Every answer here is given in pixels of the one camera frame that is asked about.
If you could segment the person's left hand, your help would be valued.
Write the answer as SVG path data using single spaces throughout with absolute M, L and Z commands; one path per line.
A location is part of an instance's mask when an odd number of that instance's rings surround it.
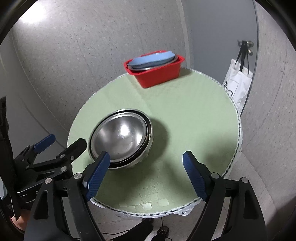
M 11 218 L 12 223 L 16 228 L 18 228 L 21 231 L 25 231 L 29 218 L 30 218 L 31 212 L 28 210 L 22 210 L 21 216 L 16 219 L 14 216 Z

